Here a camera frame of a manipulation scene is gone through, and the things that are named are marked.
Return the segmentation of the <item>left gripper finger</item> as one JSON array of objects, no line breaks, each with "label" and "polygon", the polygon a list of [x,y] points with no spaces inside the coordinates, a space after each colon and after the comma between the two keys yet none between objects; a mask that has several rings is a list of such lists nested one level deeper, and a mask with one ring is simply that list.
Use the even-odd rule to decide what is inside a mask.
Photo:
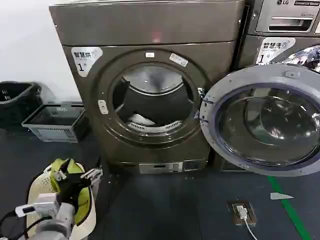
[{"label": "left gripper finger", "polygon": [[103,168],[102,166],[98,166],[90,169],[80,176],[81,179],[87,179],[90,181],[98,181],[103,176]]},{"label": "left gripper finger", "polygon": [[68,174],[69,159],[56,159],[51,164],[51,178],[57,182],[65,180]]}]

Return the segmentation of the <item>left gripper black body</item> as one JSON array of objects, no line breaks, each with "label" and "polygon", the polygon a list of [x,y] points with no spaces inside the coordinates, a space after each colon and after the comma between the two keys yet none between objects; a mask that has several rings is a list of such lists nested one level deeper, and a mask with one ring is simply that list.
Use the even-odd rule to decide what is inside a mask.
[{"label": "left gripper black body", "polygon": [[70,173],[66,179],[58,183],[60,202],[72,205],[75,210],[79,208],[78,199],[81,190],[88,187],[88,179],[81,178],[81,175],[81,173]]}]

